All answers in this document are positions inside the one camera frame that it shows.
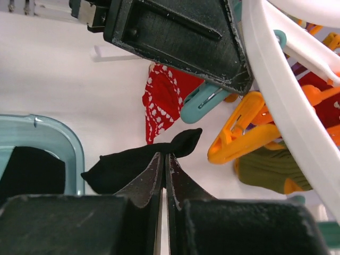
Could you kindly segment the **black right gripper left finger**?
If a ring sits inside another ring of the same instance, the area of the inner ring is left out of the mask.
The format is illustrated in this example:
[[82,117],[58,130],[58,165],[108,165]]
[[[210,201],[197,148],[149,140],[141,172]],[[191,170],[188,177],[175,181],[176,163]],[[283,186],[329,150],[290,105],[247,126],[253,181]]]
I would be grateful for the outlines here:
[[160,254],[163,157],[113,195],[17,195],[1,254]]

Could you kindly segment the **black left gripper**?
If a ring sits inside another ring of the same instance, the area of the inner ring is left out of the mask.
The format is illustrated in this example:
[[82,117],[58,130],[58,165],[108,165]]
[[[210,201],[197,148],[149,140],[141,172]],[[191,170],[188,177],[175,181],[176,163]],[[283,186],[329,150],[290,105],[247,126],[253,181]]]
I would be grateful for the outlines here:
[[111,0],[69,0],[71,16],[87,26],[92,33],[104,32]]

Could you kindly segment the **red patterned sock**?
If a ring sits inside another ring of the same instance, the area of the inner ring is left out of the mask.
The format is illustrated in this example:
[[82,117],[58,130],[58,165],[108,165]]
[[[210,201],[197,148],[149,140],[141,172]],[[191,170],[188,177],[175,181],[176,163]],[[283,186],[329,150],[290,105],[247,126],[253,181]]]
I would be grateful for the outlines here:
[[202,83],[203,79],[172,67],[154,62],[150,64],[142,96],[147,144],[153,144],[156,136],[180,118],[185,98]]

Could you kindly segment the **orange clothes peg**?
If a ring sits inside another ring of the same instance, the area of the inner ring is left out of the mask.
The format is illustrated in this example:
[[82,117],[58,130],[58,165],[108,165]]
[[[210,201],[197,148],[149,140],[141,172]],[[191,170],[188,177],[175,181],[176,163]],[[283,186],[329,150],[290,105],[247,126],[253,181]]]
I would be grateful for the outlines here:
[[260,92],[246,94],[210,146],[207,157],[212,164],[225,164],[281,137],[274,124],[246,128],[260,112],[265,101]]

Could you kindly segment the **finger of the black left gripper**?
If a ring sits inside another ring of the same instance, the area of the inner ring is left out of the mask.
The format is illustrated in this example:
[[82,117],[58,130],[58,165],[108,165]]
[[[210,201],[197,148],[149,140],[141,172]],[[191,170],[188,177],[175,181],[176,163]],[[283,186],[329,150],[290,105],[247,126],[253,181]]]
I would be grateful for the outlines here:
[[112,1],[104,40],[240,95],[253,82],[232,1]]

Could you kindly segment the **white oval clip hanger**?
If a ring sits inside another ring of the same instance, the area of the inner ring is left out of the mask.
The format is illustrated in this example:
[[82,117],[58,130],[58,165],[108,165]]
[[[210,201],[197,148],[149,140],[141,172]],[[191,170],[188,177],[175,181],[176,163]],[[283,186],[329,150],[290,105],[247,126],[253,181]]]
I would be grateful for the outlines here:
[[304,95],[289,55],[339,85],[339,56],[293,22],[339,27],[339,1],[243,1],[242,29],[252,72],[300,169],[339,219],[339,149]]

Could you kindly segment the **teal clothes peg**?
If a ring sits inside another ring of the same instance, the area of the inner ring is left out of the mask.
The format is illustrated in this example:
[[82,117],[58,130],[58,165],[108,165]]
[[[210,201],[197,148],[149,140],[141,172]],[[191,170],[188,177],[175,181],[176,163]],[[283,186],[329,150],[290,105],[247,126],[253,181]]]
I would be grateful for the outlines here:
[[193,124],[227,98],[231,93],[209,82],[203,82],[184,100],[180,117],[186,124]]

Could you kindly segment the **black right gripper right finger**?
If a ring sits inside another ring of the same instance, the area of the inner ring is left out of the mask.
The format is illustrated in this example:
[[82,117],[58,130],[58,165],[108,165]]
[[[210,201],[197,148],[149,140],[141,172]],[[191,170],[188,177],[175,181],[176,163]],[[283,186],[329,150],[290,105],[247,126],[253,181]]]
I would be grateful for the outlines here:
[[165,158],[170,254],[330,254],[325,224],[298,199],[217,199]]

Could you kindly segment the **teal transparent plastic tub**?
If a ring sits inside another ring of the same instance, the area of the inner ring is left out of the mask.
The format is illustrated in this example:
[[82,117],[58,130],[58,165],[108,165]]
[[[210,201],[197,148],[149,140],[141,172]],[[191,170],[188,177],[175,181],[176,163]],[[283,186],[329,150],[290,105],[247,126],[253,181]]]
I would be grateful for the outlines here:
[[1,115],[1,173],[16,146],[42,149],[65,162],[64,193],[84,195],[83,147],[76,134],[62,122],[39,115]]

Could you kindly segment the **olive green sock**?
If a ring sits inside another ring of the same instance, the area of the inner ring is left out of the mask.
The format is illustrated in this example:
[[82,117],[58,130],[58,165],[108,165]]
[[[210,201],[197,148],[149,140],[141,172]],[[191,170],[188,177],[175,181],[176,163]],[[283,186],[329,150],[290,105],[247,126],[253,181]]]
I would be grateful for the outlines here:
[[237,158],[234,172],[250,186],[258,186],[280,194],[312,190],[284,141],[271,142]]

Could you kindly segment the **black sock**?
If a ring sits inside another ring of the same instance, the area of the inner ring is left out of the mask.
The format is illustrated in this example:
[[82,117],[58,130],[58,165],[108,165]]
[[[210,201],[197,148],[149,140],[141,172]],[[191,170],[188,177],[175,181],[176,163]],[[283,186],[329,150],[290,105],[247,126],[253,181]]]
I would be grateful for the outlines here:
[[202,128],[188,129],[171,142],[149,144],[139,148],[104,155],[81,177],[97,194],[114,194],[141,174],[156,153],[182,158],[191,154],[201,137]]
[[63,194],[65,162],[34,147],[15,147],[1,177],[1,204],[21,194]]

